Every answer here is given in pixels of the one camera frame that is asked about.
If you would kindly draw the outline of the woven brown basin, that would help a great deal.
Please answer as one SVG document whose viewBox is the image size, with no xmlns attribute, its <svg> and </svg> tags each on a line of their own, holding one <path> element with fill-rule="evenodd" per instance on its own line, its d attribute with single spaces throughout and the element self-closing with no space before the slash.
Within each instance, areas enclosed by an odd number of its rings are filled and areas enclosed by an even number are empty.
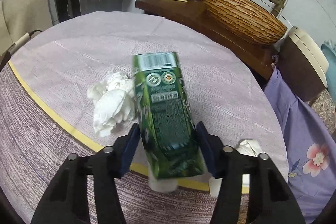
<svg viewBox="0 0 336 224">
<path fill-rule="evenodd" d="M 255 45 L 271 45 L 287 27 L 273 14 L 251 0 L 203 0 L 210 16 L 224 28 Z"/>
</svg>

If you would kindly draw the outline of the small white tissue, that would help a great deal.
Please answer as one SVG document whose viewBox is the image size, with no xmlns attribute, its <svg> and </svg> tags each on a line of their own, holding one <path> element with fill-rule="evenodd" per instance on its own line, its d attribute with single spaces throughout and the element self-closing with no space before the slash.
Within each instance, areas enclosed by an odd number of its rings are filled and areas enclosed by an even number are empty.
<svg viewBox="0 0 336 224">
<path fill-rule="evenodd" d="M 257 140 L 245 139 L 240 142 L 239 146 L 236 149 L 242 155 L 254 156 L 257 157 L 260 153 L 263 152 Z M 218 197 L 219 191 L 221 188 L 222 179 L 221 178 L 210 178 L 209 179 L 209 189 L 211 197 Z M 250 175 L 244 174 L 242 176 L 242 194 L 249 193 L 250 185 Z"/>
</svg>

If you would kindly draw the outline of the green carton box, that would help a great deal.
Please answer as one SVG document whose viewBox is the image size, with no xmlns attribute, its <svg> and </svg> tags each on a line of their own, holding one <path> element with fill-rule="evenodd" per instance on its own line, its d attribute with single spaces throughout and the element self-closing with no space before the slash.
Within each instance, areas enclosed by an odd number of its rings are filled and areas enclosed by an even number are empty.
<svg viewBox="0 0 336 224">
<path fill-rule="evenodd" d="M 133 56 L 138 123 L 150 169 L 156 179 L 204 173 L 187 90 L 176 52 Z"/>
</svg>

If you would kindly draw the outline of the purple floral cloth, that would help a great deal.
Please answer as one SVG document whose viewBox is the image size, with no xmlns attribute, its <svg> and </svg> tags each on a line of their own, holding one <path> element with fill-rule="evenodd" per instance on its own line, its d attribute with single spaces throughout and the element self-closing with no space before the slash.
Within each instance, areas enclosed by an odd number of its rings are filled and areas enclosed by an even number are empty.
<svg viewBox="0 0 336 224">
<path fill-rule="evenodd" d="M 317 113 L 275 68 L 264 93 L 287 151 L 288 185 L 306 223 L 335 223 L 335 141 Z"/>
</svg>

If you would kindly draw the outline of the bamboo style faucet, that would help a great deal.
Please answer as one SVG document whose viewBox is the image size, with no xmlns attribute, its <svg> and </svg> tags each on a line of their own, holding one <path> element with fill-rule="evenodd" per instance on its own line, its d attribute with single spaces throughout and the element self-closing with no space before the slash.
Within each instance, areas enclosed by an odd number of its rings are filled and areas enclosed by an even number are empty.
<svg viewBox="0 0 336 224">
<path fill-rule="evenodd" d="M 273 14 L 275 17 L 278 17 L 281 10 L 285 7 L 286 0 L 268 0 L 268 1 L 274 4 L 271 14 Z"/>
</svg>

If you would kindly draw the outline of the wooden counter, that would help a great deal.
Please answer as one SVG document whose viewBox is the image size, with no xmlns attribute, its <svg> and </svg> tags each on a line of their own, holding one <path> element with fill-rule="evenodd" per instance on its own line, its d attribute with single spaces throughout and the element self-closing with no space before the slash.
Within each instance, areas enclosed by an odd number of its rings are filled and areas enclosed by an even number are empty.
<svg viewBox="0 0 336 224">
<path fill-rule="evenodd" d="M 136 0 L 135 7 L 146 14 L 163 16 L 207 36 L 231 50 L 258 80 L 269 80 L 272 74 L 272 48 L 251 44 L 225 29 L 207 13 L 201 1 Z"/>
</svg>

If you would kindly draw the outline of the brown cream rice cooker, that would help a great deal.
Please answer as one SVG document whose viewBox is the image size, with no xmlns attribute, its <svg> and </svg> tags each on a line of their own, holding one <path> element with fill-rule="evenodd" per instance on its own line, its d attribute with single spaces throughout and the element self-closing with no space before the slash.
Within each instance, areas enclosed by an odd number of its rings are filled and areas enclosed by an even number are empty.
<svg viewBox="0 0 336 224">
<path fill-rule="evenodd" d="M 329 62 L 316 42 L 296 26 L 281 44 L 277 68 L 292 92 L 304 102 L 327 88 Z"/>
</svg>

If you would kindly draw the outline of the crumpled white tissue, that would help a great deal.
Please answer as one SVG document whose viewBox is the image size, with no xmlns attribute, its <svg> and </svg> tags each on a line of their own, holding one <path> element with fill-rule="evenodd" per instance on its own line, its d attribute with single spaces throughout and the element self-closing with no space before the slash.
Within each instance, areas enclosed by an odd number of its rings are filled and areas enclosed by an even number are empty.
<svg viewBox="0 0 336 224">
<path fill-rule="evenodd" d="M 99 137 L 111 134 L 117 124 L 135 118 L 134 83 L 126 73 L 110 72 L 87 90 L 92 100 L 93 128 Z"/>
</svg>

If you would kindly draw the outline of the light blue plastic basin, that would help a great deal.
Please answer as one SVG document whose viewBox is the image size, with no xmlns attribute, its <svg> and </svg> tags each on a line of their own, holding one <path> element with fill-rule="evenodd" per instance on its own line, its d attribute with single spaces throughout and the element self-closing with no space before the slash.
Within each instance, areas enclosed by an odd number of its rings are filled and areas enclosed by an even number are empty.
<svg viewBox="0 0 336 224">
<path fill-rule="evenodd" d="M 335 50 L 332 49 L 328 44 L 323 44 L 321 46 L 322 53 L 325 55 L 329 68 L 326 72 L 326 80 L 327 80 L 327 89 L 335 103 L 336 96 L 336 58 L 335 58 Z"/>
</svg>

